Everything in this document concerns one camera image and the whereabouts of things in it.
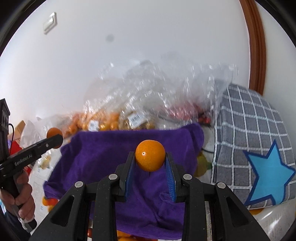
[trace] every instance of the human hand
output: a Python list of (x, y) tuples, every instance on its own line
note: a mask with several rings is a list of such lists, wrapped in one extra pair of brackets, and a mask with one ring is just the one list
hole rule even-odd
[(0, 189), (0, 199), (2, 200), (5, 208), (11, 214), (15, 215), (12, 205), (16, 204), (23, 206), (19, 210), (19, 216), (22, 219), (31, 220), (34, 217), (35, 212), (35, 202), (32, 197), (32, 186), (28, 184), (29, 176), (27, 172), (23, 171), (23, 173), (17, 178), (17, 184), (23, 184), (21, 193), (17, 198), (13, 198), (13, 196), (7, 192), (6, 190)]

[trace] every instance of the light switch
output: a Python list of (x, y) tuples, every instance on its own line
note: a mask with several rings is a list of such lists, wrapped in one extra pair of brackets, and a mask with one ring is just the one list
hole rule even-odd
[(47, 21), (43, 24), (43, 33), (47, 34), (50, 30), (52, 30), (57, 25), (57, 14), (53, 12)]

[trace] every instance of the brown wooden trim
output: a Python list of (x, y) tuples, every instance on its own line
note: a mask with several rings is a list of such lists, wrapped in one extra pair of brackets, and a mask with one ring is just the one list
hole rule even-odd
[(266, 74), (266, 45), (263, 24), (254, 0), (239, 0), (246, 19), (250, 37), (250, 81), (249, 89), (261, 95)]

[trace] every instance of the black wire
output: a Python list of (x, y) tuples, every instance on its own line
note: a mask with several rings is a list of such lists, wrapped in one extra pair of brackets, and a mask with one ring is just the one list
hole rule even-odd
[(11, 124), (11, 123), (9, 123), (8, 125), (12, 127), (12, 138), (11, 138), (10, 151), (9, 151), (9, 155), (10, 155), (11, 154), (11, 147), (12, 147), (13, 137), (15, 135), (15, 128), (13, 127), (13, 124)]
[(208, 151), (208, 150), (206, 150), (206, 149), (204, 149), (204, 148), (202, 148), (202, 150), (205, 151), (205, 152), (208, 152), (208, 153), (212, 153), (212, 154), (214, 154), (213, 151)]

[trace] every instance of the white label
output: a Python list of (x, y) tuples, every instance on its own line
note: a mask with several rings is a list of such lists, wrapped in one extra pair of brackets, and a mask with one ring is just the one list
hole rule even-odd
[(143, 124), (147, 121), (145, 115), (139, 114), (139, 113), (131, 114), (128, 117), (128, 120), (130, 122), (131, 128), (133, 128), (133, 129), (139, 127), (141, 124)]
[(99, 122), (97, 120), (89, 122), (89, 131), (99, 131)]

